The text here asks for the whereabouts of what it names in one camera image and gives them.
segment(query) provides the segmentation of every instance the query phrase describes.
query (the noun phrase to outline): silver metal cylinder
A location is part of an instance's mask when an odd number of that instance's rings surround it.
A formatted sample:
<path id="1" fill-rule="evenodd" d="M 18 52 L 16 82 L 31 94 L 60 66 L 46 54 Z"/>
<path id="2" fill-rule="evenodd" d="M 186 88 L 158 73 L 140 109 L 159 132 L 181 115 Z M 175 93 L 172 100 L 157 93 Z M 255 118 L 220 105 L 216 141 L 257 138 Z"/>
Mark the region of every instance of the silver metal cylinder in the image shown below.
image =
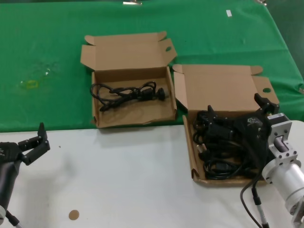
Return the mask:
<path id="1" fill-rule="evenodd" d="M 304 189 L 304 174 L 294 163 L 277 167 L 271 179 L 284 200 L 287 200 L 296 191 Z"/>
<path id="2" fill-rule="evenodd" d="M 304 174 L 294 163 L 277 167 L 271 175 L 272 183 L 285 200 L 287 210 L 292 213 L 304 196 Z"/>
<path id="3" fill-rule="evenodd" d="M 15 227 L 16 228 L 23 228 L 23 226 L 20 223 L 18 223 L 17 226 L 15 226 Z"/>

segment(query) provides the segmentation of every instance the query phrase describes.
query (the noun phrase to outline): robotic arm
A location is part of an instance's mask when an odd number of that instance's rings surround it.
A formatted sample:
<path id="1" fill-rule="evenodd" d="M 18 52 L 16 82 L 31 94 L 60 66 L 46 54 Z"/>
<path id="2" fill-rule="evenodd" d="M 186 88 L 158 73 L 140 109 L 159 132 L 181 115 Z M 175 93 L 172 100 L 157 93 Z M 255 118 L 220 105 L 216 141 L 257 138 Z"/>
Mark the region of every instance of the robotic arm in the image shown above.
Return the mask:
<path id="1" fill-rule="evenodd" d="M 283 113 L 278 113 L 279 105 L 270 102 L 267 98 L 255 94 L 255 101 L 260 106 L 258 110 L 237 118 L 218 117 L 209 106 L 207 111 L 209 126 L 206 135 L 241 139 L 242 145 L 259 169 L 251 184 L 262 225 L 257 223 L 243 203 L 259 227 L 269 227 L 256 191 L 256 182 L 263 177 L 267 183 L 276 187 L 284 199 L 287 211 L 293 215 L 293 226 L 304 228 L 302 222 L 304 217 L 304 174 L 300 169 L 301 162 L 297 160 L 298 151 L 288 141 L 292 122 Z"/>
<path id="2" fill-rule="evenodd" d="M 20 164 L 30 165 L 50 150 L 44 124 L 41 123 L 38 136 L 19 142 L 0 142 L 0 225 L 7 217 L 15 227 L 22 227 L 19 221 L 8 211 L 9 200 L 13 192 Z"/>

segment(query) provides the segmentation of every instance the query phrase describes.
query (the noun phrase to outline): cable connector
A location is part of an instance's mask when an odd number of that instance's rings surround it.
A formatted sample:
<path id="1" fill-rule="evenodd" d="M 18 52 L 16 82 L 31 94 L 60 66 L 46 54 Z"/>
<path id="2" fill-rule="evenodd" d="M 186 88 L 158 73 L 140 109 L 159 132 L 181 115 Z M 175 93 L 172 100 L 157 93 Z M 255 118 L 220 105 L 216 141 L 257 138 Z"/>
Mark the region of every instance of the cable connector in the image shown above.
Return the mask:
<path id="1" fill-rule="evenodd" d="M 268 224 L 268 223 L 262 224 L 262 227 L 263 227 L 263 228 L 269 228 L 269 224 Z"/>
<path id="2" fill-rule="evenodd" d="M 255 202 L 255 205 L 261 205 L 261 199 L 257 194 L 257 189 L 256 188 L 252 188 L 251 189 L 252 195 L 253 195 L 253 201 Z"/>

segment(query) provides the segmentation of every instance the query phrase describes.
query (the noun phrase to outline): small brown disc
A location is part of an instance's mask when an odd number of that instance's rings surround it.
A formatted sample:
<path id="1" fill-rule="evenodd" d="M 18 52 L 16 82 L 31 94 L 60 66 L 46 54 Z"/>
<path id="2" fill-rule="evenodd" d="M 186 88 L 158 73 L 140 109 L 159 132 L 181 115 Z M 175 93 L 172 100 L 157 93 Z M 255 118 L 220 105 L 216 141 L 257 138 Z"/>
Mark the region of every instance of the small brown disc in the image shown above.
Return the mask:
<path id="1" fill-rule="evenodd" d="M 79 211 L 78 210 L 72 210 L 68 217 L 70 218 L 70 220 L 76 220 L 77 218 L 79 218 Z"/>

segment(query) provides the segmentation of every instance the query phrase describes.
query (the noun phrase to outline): brown cardboard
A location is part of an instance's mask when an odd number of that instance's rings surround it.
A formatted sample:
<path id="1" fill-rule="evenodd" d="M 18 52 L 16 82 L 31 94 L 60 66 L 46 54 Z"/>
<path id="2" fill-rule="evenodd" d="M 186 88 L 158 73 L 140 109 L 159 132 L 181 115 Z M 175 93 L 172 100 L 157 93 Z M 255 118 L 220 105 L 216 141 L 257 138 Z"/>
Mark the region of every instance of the brown cardboard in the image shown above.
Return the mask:
<path id="1" fill-rule="evenodd" d="M 85 37 L 90 45 L 82 46 L 81 63 L 94 70 L 92 84 L 104 83 L 112 88 L 140 87 L 154 81 L 156 90 L 162 87 L 167 95 L 165 101 L 131 101 L 105 112 L 99 111 L 102 104 L 92 98 L 92 113 L 98 128 L 175 119 L 175 93 L 167 64 L 176 57 L 176 52 L 166 35 L 166 32 L 160 32 Z M 102 98 L 115 96 L 107 89 L 101 89 L 99 93 Z"/>
<path id="2" fill-rule="evenodd" d="M 205 184 L 242 185 L 249 180 L 236 177 L 228 180 L 207 180 L 203 161 L 199 158 L 194 134 L 193 121 L 200 110 L 207 106 L 224 116 L 240 116 L 254 112 L 258 105 L 254 94 L 259 93 L 273 103 L 279 103 L 276 94 L 266 77 L 254 76 L 263 69 L 260 66 L 232 65 L 174 65 L 174 86 L 176 98 L 188 109 L 188 117 L 183 116 L 188 145 L 191 176 L 194 181 Z"/>

